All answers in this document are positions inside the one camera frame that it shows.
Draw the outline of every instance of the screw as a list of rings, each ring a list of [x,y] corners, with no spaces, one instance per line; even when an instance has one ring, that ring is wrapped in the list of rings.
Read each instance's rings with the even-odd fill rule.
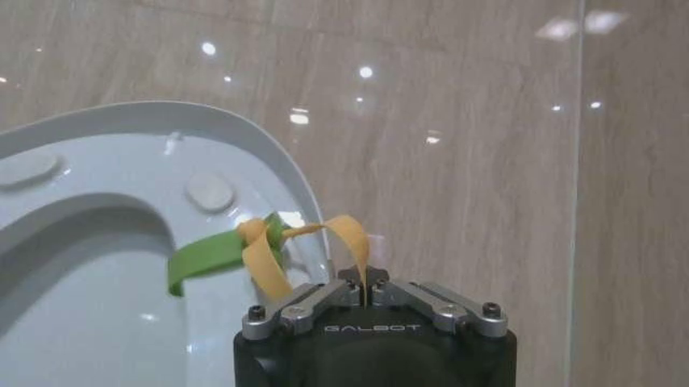
[[[259,321],[266,318],[266,308],[263,305],[254,305],[248,308],[248,321]]]
[[[483,316],[487,318],[499,318],[502,315],[502,310],[499,305],[495,302],[486,302],[483,304]]]

